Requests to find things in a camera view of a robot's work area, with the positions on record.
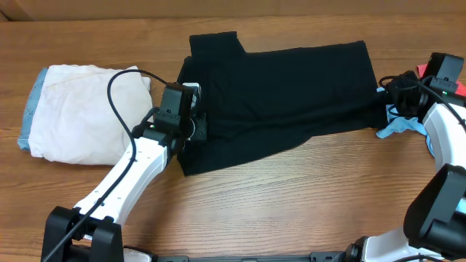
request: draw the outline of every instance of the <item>wooden table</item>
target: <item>wooden table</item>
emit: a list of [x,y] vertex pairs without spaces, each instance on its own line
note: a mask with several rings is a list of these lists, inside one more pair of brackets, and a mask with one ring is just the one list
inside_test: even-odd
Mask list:
[[[39,70],[137,65],[174,81],[189,35],[222,31],[238,31],[249,52],[362,39],[377,78],[415,69],[431,52],[466,56],[466,18],[451,14],[0,23],[0,261],[37,261],[50,211],[73,207],[111,168],[48,162],[18,148]],[[156,104],[161,92],[155,83]],[[188,178],[172,161],[134,207],[124,243],[192,257],[344,250],[400,226],[434,174],[422,135],[381,140],[370,129]]]

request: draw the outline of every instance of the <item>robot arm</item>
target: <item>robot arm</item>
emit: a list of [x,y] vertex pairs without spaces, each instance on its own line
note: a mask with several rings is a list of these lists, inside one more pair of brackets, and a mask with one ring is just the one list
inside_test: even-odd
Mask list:
[[[436,75],[434,79],[438,82],[427,85],[437,91],[440,88],[440,94],[446,95],[445,90],[454,91],[452,87],[460,71],[457,70],[459,57],[447,55],[440,59],[440,66],[435,64],[439,59],[434,58],[429,62],[426,72],[430,72],[429,76]],[[446,62],[449,60],[453,60],[455,66],[451,67]],[[417,81],[414,72],[411,75]],[[395,78],[386,90],[395,98],[394,104],[399,113],[408,112],[411,116],[415,113],[415,116],[422,119],[432,141],[438,173],[409,207],[403,227],[381,236],[363,237],[351,244],[345,252],[313,252],[309,260],[305,258],[304,261],[402,262],[424,258],[420,255],[427,255],[431,259],[466,258],[466,157],[463,154],[466,130],[444,104],[436,103],[424,93],[413,93],[412,87],[400,86]],[[198,84],[166,86],[162,104],[154,114],[154,123],[143,121],[133,130],[137,152],[129,173],[91,214],[90,221],[83,229],[73,236],[77,240],[84,236],[92,237],[91,247],[73,245],[69,240],[50,261],[157,261],[156,256],[138,251],[137,248],[123,249],[121,227],[143,190],[164,170],[170,158],[182,150],[184,141],[206,139],[205,115],[200,116],[196,112],[199,94]],[[451,106],[459,117],[466,119],[462,100],[458,103],[457,99],[453,99]],[[56,207],[52,211],[44,232],[42,257],[57,247],[63,236],[117,180],[130,161],[131,154],[130,146],[102,183],[78,202],[74,209]]]
[[[148,138],[136,138],[136,161],[133,163],[128,174],[119,185],[110,193],[103,204],[91,215],[92,218],[103,220],[109,216],[114,223],[124,225],[134,204],[152,181],[167,165],[167,146],[161,146],[158,141]],[[128,146],[123,157],[111,169],[110,173],[102,182],[83,200],[79,201],[74,208],[79,208],[79,213],[84,215],[97,202],[111,184],[122,173],[130,161],[133,149]]]
[[[434,53],[428,67],[434,78],[429,88],[441,95],[461,119],[466,119],[465,99],[448,97],[454,93],[462,58]],[[403,95],[400,82],[387,85],[389,92]],[[418,97],[421,102],[409,98]],[[365,262],[407,261],[419,255],[450,260],[466,257],[466,130],[443,103],[416,96],[395,99],[399,111],[417,111],[430,136],[437,175],[410,205],[403,227],[377,237],[364,239],[360,257]]]

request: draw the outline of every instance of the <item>wood grain surface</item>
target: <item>wood grain surface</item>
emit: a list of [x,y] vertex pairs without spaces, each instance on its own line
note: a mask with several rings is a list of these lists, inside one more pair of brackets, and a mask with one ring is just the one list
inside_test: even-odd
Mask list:
[[0,22],[8,22],[8,19],[3,15],[1,11],[0,11]]
[[[378,79],[426,63],[431,52],[466,56],[466,17],[452,14],[0,23],[0,261],[38,261],[50,211],[73,207],[111,168],[48,162],[18,148],[40,69],[137,65],[175,81],[189,36],[222,31],[238,31],[248,52],[362,39]],[[151,93],[158,104],[162,86],[154,82]],[[187,178],[172,161],[131,212],[124,243],[192,257],[344,250],[400,226],[434,174],[424,137],[412,131],[316,137]]]
[[465,13],[464,0],[0,0],[12,21]]

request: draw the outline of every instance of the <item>black bracket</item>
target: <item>black bracket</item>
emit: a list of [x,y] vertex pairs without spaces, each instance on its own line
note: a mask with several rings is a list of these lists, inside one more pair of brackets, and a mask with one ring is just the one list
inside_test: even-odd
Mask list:
[[311,262],[342,262],[344,259],[344,252],[312,252],[309,255]]
[[159,257],[157,262],[189,262],[189,258],[185,255]]
[[406,212],[403,231],[409,245],[444,258],[466,258],[466,215],[456,211],[466,197],[466,170],[445,164]]
[[207,117],[205,113],[198,114],[193,118],[194,132],[188,139],[191,142],[205,142],[207,141]]
[[[52,251],[61,238],[81,219],[78,209],[56,207],[49,215],[44,232],[41,260]],[[122,227],[113,218],[99,221],[89,219],[73,237],[80,240],[85,234],[92,236],[91,246],[73,245],[71,239],[62,246],[49,262],[124,262]]]

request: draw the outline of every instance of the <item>fabric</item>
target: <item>fabric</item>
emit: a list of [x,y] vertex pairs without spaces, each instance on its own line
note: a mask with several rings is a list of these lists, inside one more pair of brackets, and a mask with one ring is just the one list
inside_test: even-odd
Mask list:
[[[31,155],[71,164],[116,164],[130,143],[106,94],[119,71],[50,66],[31,125]],[[114,105],[130,129],[152,107],[149,87],[139,73],[123,74],[112,85]]]
[[406,118],[402,116],[394,116],[390,112],[397,113],[397,110],[396,108],[392,108],[390,110],[391,106],[393,105],[387,105],[388,126],[377,131],[376,133],[377,137],[384,139],[384,138],[389,137],[394,132],[402,133],[402,132],[405,132],[406,130],[417,131],[421,133],[422,135],[426,136],[427,148],[429,149],[429,152],[432,155],[434,155],[432,143],[430,142],[430,137],[429,135],[427,135],[424,125],[418,122],[417,117]]
[[44,84],[45,75],[48,69],[43,68],[37,76],[36,82],[29,93],[28,102],[24,109],[23,123],[21,125],[20,137],[17,139],[17,144],[22,150],[29,150],[29,134],[31,133],[31,125],[34,114],[36,113],[37,103],[41,97],[42,85]]
[[466,198],[461,198],[457,205],[456,211],[466,214]]
[[247,53],[236,32],[191,36],[178,82],[202,88],[207,143],[178,155],[185,175],[243,164],[309,140],[387,126],[363,41]]

